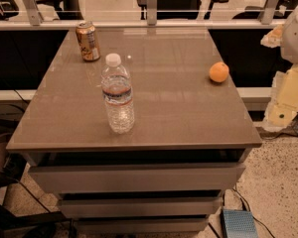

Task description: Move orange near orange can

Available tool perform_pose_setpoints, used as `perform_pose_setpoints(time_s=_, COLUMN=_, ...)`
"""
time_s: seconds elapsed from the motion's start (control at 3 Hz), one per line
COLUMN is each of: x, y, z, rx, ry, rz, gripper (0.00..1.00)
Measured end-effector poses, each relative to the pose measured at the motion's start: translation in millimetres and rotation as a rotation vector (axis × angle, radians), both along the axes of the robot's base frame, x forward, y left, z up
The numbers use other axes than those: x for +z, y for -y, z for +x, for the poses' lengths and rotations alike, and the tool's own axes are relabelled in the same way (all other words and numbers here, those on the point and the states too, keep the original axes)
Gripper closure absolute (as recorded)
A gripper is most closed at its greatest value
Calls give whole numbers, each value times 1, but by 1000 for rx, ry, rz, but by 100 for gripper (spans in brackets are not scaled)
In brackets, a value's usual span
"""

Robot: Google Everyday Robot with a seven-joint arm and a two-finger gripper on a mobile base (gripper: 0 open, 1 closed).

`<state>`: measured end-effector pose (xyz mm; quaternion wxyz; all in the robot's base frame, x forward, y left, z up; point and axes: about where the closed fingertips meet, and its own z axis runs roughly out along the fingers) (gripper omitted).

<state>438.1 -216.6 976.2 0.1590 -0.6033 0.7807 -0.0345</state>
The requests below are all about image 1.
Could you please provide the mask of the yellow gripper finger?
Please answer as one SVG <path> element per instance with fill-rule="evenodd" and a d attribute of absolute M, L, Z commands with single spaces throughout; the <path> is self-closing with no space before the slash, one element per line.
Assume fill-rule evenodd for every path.
<path fill-rule="evenodd" d="M 281 46 L 283 26 L 278 25 L 267 33 L 260 41 L 260 43 L 268 48 L 277 48 Z"/>
<path fill-rule="evenodd" d="M 272 82 L 267 122 L 272 127 L 287 127 L 298 113 L 298 64 L 286 72 L 277 71 Z"/>

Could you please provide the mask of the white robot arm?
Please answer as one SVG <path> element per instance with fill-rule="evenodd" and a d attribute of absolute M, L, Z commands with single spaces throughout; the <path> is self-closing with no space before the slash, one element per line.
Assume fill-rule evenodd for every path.
<path fill-rule="evenodd" d="M 276 26 L 260 43 L 269 48 L 280 47 L 282 58 L 292 63 L 286 72 L 276 72 L 264 113 L 263 128 L 277 132 L 288 127 L 298 113 L 298 5 L 285 23 Z"/>

